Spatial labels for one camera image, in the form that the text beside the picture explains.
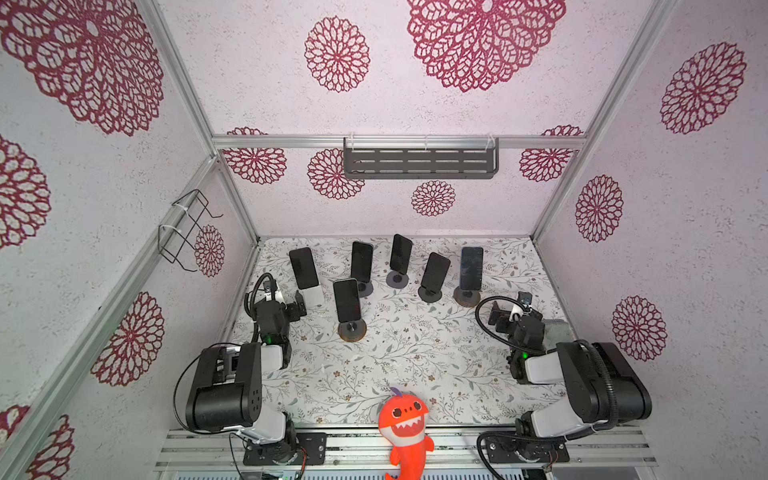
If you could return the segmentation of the grey green square object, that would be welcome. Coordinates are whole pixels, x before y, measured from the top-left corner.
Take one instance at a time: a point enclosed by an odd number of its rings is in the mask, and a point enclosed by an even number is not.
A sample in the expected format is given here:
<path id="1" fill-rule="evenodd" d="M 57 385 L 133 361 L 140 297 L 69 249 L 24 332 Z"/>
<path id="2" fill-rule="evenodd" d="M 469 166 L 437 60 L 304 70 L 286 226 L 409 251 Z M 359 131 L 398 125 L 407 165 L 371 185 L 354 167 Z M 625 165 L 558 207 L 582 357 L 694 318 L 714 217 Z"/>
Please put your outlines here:
<path id="1" fill-rule="evenodd" d="M 556 348 L 558 343 L 568 343 L 578 338 L 571 324 L 563 319 L 544 319 L 545 334 L 543 348 L 550 351 Z"/>

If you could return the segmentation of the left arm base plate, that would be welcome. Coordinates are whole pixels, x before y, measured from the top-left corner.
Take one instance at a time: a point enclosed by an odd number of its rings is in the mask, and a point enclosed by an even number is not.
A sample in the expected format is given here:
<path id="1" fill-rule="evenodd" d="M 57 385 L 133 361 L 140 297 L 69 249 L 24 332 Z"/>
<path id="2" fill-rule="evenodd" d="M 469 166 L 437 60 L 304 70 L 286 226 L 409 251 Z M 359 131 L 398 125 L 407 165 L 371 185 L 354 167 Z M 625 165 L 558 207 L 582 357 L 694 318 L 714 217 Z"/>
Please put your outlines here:
<path id="1" fill-rule="evenodd" d="M 323 465 L 325 462 L 328 435 L 324 432 L 287 433 L 278 442 L 246 448 L 243 458 L 245 466 L 307 466 Z"/>

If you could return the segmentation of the right wooden round stand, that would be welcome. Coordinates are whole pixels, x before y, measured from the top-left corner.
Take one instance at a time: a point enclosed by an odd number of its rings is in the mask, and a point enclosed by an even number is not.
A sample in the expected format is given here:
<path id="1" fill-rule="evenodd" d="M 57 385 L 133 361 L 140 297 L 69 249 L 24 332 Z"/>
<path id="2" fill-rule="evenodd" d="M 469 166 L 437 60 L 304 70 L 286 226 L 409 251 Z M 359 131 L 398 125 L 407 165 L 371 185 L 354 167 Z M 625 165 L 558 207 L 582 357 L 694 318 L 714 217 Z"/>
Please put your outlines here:
<path id="1" fill-rule="evenodd" d="M 464 308 L 475 308 L 481 301 L 481 295 L 477 290 L 464 290 L 456 287 L 453 292 L 453 299 Z"/>

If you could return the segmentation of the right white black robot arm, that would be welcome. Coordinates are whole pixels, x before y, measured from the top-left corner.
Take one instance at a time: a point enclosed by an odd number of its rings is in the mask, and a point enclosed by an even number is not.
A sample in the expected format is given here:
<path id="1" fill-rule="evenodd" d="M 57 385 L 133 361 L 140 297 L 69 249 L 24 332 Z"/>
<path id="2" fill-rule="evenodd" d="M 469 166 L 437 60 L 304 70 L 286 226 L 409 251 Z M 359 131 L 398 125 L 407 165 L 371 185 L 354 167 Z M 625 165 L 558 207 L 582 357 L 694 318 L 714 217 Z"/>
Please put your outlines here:
<path id="1" fill-rule="evenodd" d="M 543 315 L 520 299 L 484 299 L 475 319 L 509 348 L 507 363 L 516 381 L 565 387 L 563 398 L 516 421 L 520 436 L 577 439 L 651 415 L 650 393 L 617 345 L 577 339 L 546 349 Z"/>

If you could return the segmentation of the red shark plush toy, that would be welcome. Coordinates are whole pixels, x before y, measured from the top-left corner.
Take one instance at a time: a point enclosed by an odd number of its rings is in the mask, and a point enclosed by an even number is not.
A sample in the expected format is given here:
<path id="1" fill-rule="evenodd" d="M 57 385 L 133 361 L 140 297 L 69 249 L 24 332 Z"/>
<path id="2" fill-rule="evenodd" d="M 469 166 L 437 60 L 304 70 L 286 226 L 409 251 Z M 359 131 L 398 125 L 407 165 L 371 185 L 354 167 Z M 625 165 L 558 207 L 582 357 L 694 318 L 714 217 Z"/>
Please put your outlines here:
<path id="1" fill-rule="evenodd" d="M 389 462 L 399 468 L 399 480 L 419 480 L 426 465 L 426 455 L 435 449 L 426 433 L 429 409 L 412 394 L 391 387 L 392 396 L 384 403 L 378 420 L 380 434 L 391 444 Z"/>

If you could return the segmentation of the white block phone stand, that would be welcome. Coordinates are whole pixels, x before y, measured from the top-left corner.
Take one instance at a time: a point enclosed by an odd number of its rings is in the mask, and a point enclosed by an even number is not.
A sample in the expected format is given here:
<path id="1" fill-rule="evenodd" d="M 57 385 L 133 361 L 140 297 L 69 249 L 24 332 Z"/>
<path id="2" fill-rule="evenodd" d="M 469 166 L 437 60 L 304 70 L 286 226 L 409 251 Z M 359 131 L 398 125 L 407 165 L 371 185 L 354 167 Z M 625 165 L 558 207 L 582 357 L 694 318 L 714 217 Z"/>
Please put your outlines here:
<path id="1" fill-rule="evenodd" d="M 307 289 L 299 289 L 307 310 L 318 309 L 323 306 L 325 297 L 320 284 Z"/>

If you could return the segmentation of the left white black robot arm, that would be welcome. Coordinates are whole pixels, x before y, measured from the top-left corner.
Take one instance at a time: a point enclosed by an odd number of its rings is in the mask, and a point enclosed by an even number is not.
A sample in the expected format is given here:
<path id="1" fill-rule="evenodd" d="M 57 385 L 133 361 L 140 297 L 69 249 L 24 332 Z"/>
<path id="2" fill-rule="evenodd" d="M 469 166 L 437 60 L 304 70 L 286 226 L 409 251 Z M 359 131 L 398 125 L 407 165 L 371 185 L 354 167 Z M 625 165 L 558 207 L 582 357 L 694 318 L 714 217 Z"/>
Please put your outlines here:
<path id="1" fill-rule="evenodd" d="M 220 342 L 201 351 L 181 426 L 195 434 L 232 434 L 267 463 L 288 464 L 299 455 L 293 421 L 270 406 L 263 377 L 284 370 L 292 357 L 290 326 L 307 314 L 301 293 L 285 303 L 276 294 L 246 296 L 254 336 L 242 345 Z"/>

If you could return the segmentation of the black round stand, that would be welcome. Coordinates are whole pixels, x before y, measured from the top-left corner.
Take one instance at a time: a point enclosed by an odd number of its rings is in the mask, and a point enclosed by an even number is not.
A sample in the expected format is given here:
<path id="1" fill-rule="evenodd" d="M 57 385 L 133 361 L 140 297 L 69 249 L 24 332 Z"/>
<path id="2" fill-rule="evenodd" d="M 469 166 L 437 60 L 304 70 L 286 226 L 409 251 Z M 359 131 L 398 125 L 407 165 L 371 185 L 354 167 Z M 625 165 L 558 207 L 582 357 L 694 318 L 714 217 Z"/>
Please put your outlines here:
<path id="1" fill-rule="evenodd" d="M 429 290 L 429 289 L 425 288 L 424 286 L 420 286 L 418 288 L 417 294 L 418 294 L 419 298 L 423 302 L 428 303 L 428 304 L 436 303 L 436 302 L 440 301 L 441 298 L 442 298 L 442 291 L 441 290 L 432 291 L 432 290 Z"/>

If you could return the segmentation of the front wooden round stand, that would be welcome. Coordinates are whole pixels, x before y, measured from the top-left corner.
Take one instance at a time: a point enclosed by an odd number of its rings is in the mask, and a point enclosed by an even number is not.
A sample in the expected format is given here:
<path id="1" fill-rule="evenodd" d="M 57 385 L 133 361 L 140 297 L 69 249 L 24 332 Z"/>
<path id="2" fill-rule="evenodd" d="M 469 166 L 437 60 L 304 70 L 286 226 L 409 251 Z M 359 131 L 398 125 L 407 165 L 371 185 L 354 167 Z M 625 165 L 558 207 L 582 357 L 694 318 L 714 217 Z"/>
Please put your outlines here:
<path id="1" fill-rule="evenodd" d="M 339 337 L 348 343 L 360 341 L 367 333 L 367 324 L 364 320 L 340 322 L 337 332 Z"/>

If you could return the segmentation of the blue phone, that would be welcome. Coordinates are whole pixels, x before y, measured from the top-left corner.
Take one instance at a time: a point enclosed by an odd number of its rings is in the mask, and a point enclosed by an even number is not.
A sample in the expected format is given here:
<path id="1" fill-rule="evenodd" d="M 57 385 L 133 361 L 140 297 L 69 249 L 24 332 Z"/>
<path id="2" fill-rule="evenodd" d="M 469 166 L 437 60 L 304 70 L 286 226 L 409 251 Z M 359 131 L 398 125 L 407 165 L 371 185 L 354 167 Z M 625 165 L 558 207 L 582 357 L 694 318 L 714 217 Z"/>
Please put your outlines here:
<path id="1" fill-rule="evenodd" d="M 465 291 L 482 289 L 484 250 L 482 247 L 463 247 L 460 258 L 459 287 Z"/>

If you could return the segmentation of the wooden round stand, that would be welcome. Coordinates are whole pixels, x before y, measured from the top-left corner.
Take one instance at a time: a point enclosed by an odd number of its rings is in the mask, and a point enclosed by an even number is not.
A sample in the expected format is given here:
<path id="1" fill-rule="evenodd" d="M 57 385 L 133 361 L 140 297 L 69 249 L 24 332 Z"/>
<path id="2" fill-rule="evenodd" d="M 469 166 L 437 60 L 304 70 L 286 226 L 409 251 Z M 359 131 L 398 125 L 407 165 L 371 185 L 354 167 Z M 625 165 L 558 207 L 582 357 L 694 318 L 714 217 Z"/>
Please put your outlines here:
<path id="1" fill-rule="evenodd" d="M 367 324 L 364 320 L 340 322 L 337 332 L 339 337 L 348 343 L 360 341 L 367 333 Z"/>
<path id="2" fill-rule="evenodd" d="M 481 301 L 481 295 L 477 290 L 464 290 L 456 287 L 453 292 L 453 299 L 464 308 L 475 308 Z"/>

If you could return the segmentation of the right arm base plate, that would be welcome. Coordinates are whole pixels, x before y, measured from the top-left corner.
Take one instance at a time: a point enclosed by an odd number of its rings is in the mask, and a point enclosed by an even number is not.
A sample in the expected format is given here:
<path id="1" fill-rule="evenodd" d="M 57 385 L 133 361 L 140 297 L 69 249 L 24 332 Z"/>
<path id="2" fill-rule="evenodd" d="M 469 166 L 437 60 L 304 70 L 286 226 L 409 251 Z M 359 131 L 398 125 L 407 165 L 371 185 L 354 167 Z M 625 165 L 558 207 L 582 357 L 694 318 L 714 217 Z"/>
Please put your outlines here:
<path id="1" fill-rule="evenodd" d="M 561 437 L 536 438 L 508 431 L 485 432 L 482 445 L 491 463 L 567 463 L 571 460 Z"/>

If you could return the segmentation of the grey round stand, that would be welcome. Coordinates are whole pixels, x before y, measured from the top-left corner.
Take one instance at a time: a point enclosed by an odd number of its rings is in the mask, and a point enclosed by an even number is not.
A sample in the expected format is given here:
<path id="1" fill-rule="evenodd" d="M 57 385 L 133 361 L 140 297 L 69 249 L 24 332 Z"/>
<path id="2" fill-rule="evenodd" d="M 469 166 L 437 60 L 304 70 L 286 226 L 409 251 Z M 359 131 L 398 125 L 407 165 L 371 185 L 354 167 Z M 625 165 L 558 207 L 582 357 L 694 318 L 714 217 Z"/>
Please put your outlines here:
<path id="1" fill-rule="evenodd" d="M 357 282 L 358 295 L 360 298 L 365 298 L 373 293 L 374 287 L 370 282 Z"/>

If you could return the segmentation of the grey wall shelf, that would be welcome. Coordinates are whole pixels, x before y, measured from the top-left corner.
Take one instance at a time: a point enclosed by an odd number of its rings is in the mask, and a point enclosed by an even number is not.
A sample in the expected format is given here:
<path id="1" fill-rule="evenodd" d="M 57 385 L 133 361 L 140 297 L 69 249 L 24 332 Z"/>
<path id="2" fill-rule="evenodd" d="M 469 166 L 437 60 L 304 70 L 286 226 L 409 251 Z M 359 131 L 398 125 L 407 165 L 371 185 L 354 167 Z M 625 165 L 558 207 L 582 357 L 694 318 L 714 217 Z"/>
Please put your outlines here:
<path id="1" fill-rule="evenodd" d="M 342 166 L 355 180 L 486 180 L 499 170 L 499 140 L 478 146 L 357 147 L 344 139 Z"/>

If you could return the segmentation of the phone on white stand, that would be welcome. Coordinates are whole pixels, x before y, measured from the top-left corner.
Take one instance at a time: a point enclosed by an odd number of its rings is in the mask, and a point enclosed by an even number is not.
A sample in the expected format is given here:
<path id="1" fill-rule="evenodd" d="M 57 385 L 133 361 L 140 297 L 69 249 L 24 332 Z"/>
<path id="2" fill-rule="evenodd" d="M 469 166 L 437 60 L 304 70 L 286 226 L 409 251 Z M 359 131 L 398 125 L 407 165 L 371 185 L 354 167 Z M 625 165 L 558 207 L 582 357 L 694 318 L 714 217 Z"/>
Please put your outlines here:
<path id="1" fill-rule="evenodd" d="M 289 259 L 300 290 L 311 289 L 320 284 L 310 247 L 291 250 Z"/>

